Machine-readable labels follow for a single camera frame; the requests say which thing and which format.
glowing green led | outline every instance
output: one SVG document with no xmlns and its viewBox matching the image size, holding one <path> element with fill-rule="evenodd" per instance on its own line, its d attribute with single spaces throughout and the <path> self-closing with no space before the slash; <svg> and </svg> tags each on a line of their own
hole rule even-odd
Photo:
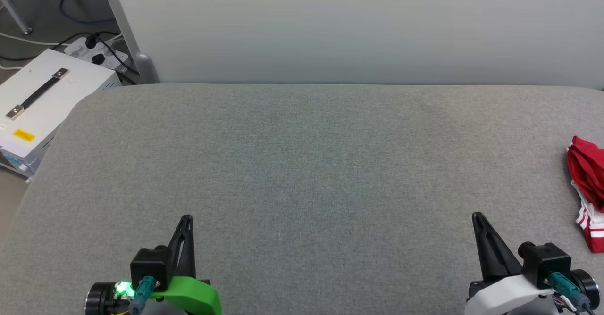
<svg viewBox="0 0 604 315">
<path fill-rule="evenodd" d="M 115 285 L 115 294 L 119 296 L 128 296 L 129 298 L 134 297 L 134 289 L 132 289 L 132 283 L 121 281 Z"/>
</svg>

power strip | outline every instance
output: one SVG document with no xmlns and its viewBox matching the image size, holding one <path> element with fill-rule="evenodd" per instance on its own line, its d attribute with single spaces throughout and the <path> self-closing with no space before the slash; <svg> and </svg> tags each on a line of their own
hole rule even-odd
<svg viewBox="0 0 604 315">
<path fill-rule="evenodd" d="M 119 63 L 114 55 L 103 45 L 103 43 L 98 42 L 92 49 L 89 49 L 86 46 L 86 38 L 78 38 L 71 45 L 65 47 L 65 54 L 70 55 L 72 57 L 76 57 L 82 59 L 87 62 L 93 62 L 92 58 L 97 55 L 103 55 L 104 60 L 101 64 L 97 64 L 106 68 L 110 68 L 111 70 L 115 70 L 118 72 L 125 73 L 128 69 Z M 114 50 L 115 54 L 119 57 L 124 64 L 130 66 L 132 60 L 128 57 L 127 54 L 120 52 L 118 50 Z"/>
</svg>

yellow sticker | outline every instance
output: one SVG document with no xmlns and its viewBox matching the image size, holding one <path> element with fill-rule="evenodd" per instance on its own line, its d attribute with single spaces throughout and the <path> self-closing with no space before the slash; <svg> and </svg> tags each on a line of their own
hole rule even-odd
<svg viewBox="0 0 604 315">
<path fill-rule="evenodd" d="M 17 131 L 15 131 L 15 132 L 13 133 L 13 135 L 15 135 L 15 136 L 17 136 L 17 137 L 19 137 L 19 138 L 21 138 L 21 139 L 24 139 L 24 140 L 26 140 L 26 141 L 33 141 L 33 139 L 35 138 L 35 136 L 34 136 L 34 135 L 32 135 L 32 134 L 30 134 L 30 133 L 26 133 L 26 132 L 24 132 L 24 131 L 23 131 L 23 130 L 21 130 L 21 129 L 17 129 Z"/>
</svg>

white wall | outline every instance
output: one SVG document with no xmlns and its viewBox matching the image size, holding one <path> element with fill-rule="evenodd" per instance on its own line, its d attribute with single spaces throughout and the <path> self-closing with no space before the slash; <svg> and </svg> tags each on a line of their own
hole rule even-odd
<svg viewBox="0 0 604 315">
<path fill-rule="evenodd" d="M 604 0 L 119 0 L 162 82 L 604 87 Z"/>
</svg>

folded red and white garment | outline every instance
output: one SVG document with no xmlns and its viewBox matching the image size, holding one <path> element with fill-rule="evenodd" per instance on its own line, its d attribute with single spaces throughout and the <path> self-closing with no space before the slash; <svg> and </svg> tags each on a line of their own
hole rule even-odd
<svg viewBox="0 0 604 315">
<path fill-rule="evenodd" d="M 581 198 L 576 222 L 589 250 L 604 252 L 604 149 L 574 136 L 567 148 L 571 185 Z"/>
</svg>

